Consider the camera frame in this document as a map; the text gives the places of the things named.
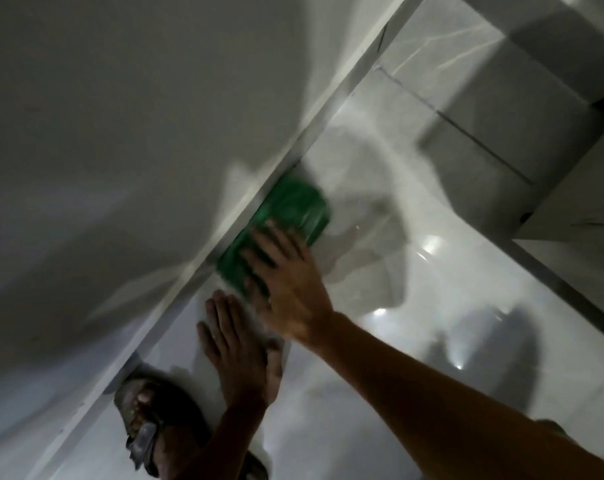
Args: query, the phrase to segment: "black sandal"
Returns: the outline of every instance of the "black sandal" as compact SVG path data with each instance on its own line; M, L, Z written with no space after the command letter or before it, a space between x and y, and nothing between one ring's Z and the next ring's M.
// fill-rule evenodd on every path
M149 417L135 432L132 424L139 414L136 399L143 390L152 390L154 398L151 406L148 407ZM154 374L134 372L115 391L115 406L124 420L124 427L128 434L126 449L130 452L135 469L139 470L144 465L146 472L152 477L159 477L157 466L153 462L153 449L158 435L165 426L189 426L195 441L202 448L210 440L211 431L195 401L175 384ZM251 452L247 452L238 479L268 480L268 473L261 461Z

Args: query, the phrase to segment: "green sponge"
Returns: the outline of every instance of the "green sponge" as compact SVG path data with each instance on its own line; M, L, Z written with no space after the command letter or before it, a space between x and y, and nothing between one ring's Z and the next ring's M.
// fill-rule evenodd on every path
M304 180L287 173L273 186L258 211L250 218L249 225L217 260L217 272L225 282L246 297L244 278L253 275L239 253L247 246L257 250L250 237L250 228L265 229L265 222L273 219L284 230L297 230L310 246L320 237L330 218L331 211L322 193ZM260 250L257 252L268 261ZM263 283L255 276L253 278L266 291Z

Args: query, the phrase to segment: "floor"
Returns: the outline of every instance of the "floor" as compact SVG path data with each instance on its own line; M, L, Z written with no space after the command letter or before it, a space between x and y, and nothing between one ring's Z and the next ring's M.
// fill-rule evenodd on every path
M486 237L517 227L604 130L519 51L461 1L425 0L296 171L333 208L314 254L338 310L604 457L604 336ZM142 357L212 424L222 399L195 324L220 286L210 276ZM146 477L109 401L55 480ZM375 412L295 344L251 449L273 479L421 477Z

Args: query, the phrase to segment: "finger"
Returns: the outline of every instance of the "finger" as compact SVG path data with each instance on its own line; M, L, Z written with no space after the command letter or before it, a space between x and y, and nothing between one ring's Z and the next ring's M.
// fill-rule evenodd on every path
M211 361L214 367L217 368L217 364L220 362L221 356L220 351L215 345L215 341L211 336L211 331L204 322L197 324L197 336L199 337L199 343L202 344L204 349L204 355Z
M284 251L284 254L288 258L297 258L299 253L297 252L297 249L295 249L293 242L290 240L289 236L282 231L282 229L277 227L275 221L273 219L269 219L266 221L266 225L268 225L268 229L273 234L273 237L275 238L275 241L279 245L280 249Z
M270 314L270 305L268 304L268 300L262 294L261 290L259 290L258 283L256 283L252 278L246 278L244 280L244 286L249 294L250 304L255 307L258 315L264 319Z
M246 261L246 264L249 265L252 272L257 274L265 282L270 278L273 268L261 260L255 251L244 248L240 251L240 256Z
M277 266L281 266L286 262L286 256L277 244L265 233L253 229L250 232L250 236L259 246L259 249L266 253L266 256L272 259Z
M238 346L238 340L235 329L233 328L231 312L228 308L228 298L226 298L226 295L224 295L222 290L217 290L213 293L213 300L215 301L215 308L217 309L217 320L220 324L220 331L222 331L222 335L224 335L228 348L235 349Z
M213 342L215 343L220 356L223 356L228 352L228 345L226 344L226 339L224 338L222 331L220 331L220 324L217 319L217 307L215 306L215 301L213 299L206 300L206 316L208 317L208 325L210 327L209 330Z
M235 295L229 295L228 309L231 314L231 320L233 321L233 329L237 334L239 342L245 342L249 339L249 328L246 324L246 316L242 309L242 305Z
M282 379L282 346L276 339L266 342L266 377Z
M306 239L302 237L299 232L294 230L290 231L288 235L290 236L291 240L295 242L295 246L297 247L300 257L306 262L312 262L313 257L311 256L311 251L306 245Z

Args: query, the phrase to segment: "person's right hand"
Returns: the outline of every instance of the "person's right hand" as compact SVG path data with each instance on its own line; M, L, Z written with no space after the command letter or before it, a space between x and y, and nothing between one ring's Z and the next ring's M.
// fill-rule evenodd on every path
M307 342L321 333L322 327L331 319L333 305L303 239L282 231L272 221L267 224L271 237L254 230L252 238L274 266L248 248L241 253L270 294L267 299L255 281L247 278L245 286L250 301L267 328L285 339Z

